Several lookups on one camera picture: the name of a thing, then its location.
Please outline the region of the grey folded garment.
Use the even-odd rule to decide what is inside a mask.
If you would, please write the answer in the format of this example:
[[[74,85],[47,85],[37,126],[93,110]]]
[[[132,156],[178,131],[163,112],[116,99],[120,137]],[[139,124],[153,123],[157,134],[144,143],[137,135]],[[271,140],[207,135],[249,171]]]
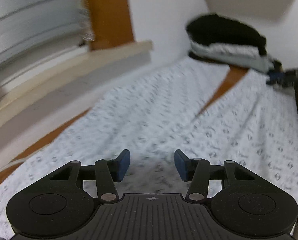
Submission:
[[[220,54],[197,54],[190,50],[188,55],[194,59],[212,60],[225,64],[231,64],[243,68],[252,68],[262,73],[267,73],[274,70],[273,61],[267,57],[244,57],[235,55],[220,55]]]

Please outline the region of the grey window blind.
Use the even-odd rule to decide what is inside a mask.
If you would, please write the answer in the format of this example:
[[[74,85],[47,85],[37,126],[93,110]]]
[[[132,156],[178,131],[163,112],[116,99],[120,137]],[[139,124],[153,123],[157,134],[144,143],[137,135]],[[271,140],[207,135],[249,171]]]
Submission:
[[[83,31],[80,0],[0,0],[0,74],[43,44]]]

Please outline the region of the black folded sweater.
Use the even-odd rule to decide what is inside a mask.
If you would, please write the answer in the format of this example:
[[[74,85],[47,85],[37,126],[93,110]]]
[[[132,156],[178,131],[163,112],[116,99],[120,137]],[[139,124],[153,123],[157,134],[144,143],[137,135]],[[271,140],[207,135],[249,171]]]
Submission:
[[[217,14],[206,14],[193,19],[186,26],[189,38],[203,46],[214,43],[255,47],[259,55],[266,51],[266,37],[253,27]]]

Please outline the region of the brown wooden window frame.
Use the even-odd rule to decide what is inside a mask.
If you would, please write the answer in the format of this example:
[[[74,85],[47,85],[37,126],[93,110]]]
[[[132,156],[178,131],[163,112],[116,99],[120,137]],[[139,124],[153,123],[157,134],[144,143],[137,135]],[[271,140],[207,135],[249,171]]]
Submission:
[[[109,49],[134,42],[128,0],[84,0],[89,10],[91,50]]]

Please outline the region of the white patterned garment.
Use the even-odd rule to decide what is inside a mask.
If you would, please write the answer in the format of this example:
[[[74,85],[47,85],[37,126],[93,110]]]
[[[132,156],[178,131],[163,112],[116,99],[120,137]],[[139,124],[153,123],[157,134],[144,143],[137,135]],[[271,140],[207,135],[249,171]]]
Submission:
[[[194,52],[198,53],[225,54],[254,58],[260,55],[257,47],[237,44],[213,43],[209,46],[205,46],[191,41],[191,48]]]
[[[186,58],[108,91],[82,118],[0,185],[0,237],[13,231],[9,199],[62,165],[131,153],[119,193],[185,193],[174,151],[213,165],[234,160],[298,200],[298,115],[291,89],[253,70],[205,107],[229,68]]]

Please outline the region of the folded white patterned garment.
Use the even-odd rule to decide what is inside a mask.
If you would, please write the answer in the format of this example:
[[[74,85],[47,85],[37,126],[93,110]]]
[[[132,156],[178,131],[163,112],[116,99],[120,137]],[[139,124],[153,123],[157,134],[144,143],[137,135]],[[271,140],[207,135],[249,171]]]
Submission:
[[[205,46],[191,41],[191,48],[194,52],[198,53],[225,54],[254,58],[260,55],[257,47],[237,44],[213,43],[209,46]]]

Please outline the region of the beige window sill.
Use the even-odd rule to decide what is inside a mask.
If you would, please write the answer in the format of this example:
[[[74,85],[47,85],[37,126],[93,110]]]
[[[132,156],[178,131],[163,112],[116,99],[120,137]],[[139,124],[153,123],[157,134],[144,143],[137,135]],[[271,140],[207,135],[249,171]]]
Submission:
[[[45,135],[81,116],[93,103],[81,99],[65,107],[63,97],[46,96],[79,77],[153,49],[151,40],[96,50],[64,61],[13,88],[0,101],[0,168]]]

